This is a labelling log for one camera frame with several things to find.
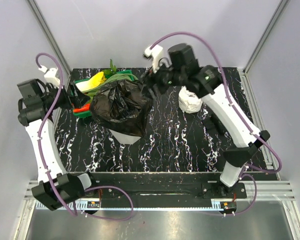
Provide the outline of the white translucent trash bin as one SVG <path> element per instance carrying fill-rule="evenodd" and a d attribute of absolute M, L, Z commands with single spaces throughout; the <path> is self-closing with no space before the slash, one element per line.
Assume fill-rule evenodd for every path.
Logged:
<path fill-rule="evenodd" d="M 116 138 L 116 140 L 123 145 L 133 145 L 134 143 L 136 143 L 141 139 L 140 136 L 131 136 L 127 134 L 122 134 L 111 129 L 109 131 Z"/>

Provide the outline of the black trash bag roll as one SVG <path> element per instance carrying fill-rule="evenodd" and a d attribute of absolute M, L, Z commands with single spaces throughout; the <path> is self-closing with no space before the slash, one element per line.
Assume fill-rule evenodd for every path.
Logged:
<path fill-rule="evenodd" d="M 214 113 L 208 118 L 204 119 L 202 124 L 207 130 L 216 129 L 220 134 L 224 133 L 222 122 Z"/>

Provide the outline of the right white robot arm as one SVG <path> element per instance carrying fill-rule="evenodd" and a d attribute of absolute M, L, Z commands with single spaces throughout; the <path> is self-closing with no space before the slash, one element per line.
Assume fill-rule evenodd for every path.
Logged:
<path fill-rule="evenodd" d="M 229 93 L 218 68 L 212 65 L 200 66 L 193 49 L 186 43 L 179 43 L 168 49 L 171 65 L 162 63 L 163 47 L 147 47 L 143 56 L 151 59 L 151 69 L 142 78 L 144 95 L 155 97 L 164 94 L 169 87 L 186 87 L 213 112 L 216 125 L 224 127 L 230 134 L 234 147 L 223 153 L 225 165 L 217 186 L 218 194 L 229 198 L 236 191 L 244 165 L 270 138 L 266 130 L 260 130 L 244 114 Z"/>

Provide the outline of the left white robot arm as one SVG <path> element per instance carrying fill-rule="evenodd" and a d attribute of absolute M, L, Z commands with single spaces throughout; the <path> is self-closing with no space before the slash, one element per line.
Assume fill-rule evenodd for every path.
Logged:
<path fill-rule="evenodd" d="M 89 173 L 74 176 L 65 170 L 55 140 L 52 112 L 58 108 L 81 108 L 89 97 L 73 84 L 67 91 L 39 79 L 26 80 L 17 87 L 22 95 L 18 101 L 18 121 L 31 139 L 37 162 L 38 185 L 31 189 L 32 195 L 51 211 L 65 207 L 76 214 L 76 209 L 68 205 L 84 195 L 96 196 L 99 186 Z"/>

